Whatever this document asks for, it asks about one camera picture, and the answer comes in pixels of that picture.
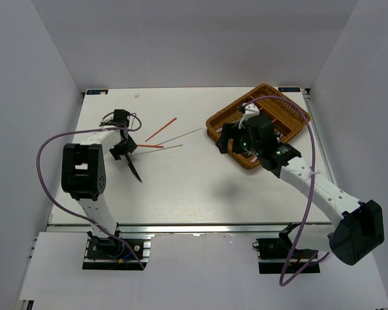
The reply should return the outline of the patterned handle steel knife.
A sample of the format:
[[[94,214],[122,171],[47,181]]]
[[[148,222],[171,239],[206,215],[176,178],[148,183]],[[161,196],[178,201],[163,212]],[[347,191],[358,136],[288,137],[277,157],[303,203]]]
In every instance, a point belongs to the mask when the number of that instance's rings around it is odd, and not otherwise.
[[[133,162],[132,162],[132,160],[131,160],[131,157],[130,157],[130,155],[129,155],[128,153],[125,155],[125,158],[126,158],[126,160],[127,160],[128,167],[130,168],[130,170],[131,170],[131,172],[133,173],[134,177],[135,177],[140,183],[142,183],[142,179],[141,179],[141,177],[139,176],[139,174],[138,174],[138,172],[137,172],[135,166],[133,165]]]

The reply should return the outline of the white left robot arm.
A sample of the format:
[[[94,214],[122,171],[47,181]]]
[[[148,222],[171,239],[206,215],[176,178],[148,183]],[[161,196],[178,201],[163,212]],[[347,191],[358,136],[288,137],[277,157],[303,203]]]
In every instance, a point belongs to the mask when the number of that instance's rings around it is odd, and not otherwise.
[[[102,239],[102,251],[111,258],[120,256],[124,242],[119,237],[119,225],[112,217],[103,195],[107,185],[104,156],[114,160],[125,158],[137,180],[141,180],[130,154],[137,145],[129,135],[132,114],[123,109],[113,111],[113,117],[100,123],[99,131],[80,143],[68,143],[63,148],[61,187],[82,207],[91,219],[92,239]]]

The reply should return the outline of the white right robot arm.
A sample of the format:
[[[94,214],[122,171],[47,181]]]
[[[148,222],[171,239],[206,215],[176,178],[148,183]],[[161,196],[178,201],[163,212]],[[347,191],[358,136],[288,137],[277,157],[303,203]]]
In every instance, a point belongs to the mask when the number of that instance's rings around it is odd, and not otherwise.
[[[261,166],[307,197],[327,216],[330,225],[290,224],[279,234],[280,252],[289,258],[301,250],[333,253],[347,265],[358,263],[384,241],[382,208],[374,200],[362,202],[316,174],[301,153],[278,141],[265,115],[223,125],[216,145],[222,154],[251,154]]]

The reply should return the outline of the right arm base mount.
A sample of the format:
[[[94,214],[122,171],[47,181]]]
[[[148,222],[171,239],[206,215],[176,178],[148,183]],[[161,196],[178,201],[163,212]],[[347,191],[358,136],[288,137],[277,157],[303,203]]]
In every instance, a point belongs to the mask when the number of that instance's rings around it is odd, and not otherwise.
[[[281,274],[294,237],[288,235],[292,229],[298,230],[299,224],[290,223],[276,238],[258,238],[252,247],[257,251],[260,274]],[[286,274],[299,270],[315,254],[314,250],[296,248],[287,265]]]

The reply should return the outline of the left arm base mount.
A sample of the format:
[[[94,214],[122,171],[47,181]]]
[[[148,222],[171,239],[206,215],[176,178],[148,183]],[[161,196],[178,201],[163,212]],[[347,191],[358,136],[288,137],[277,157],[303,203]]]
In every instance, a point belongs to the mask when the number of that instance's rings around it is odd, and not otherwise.
[[[122,242],[111,237],[97,237],[91,231],[87,232],[87,243],[83,257],[82,269],[91,271],[142,271],[141,264],[145,267],[149,258],[151,240],[148,238],[124,238],[132,248],[131,250]]]

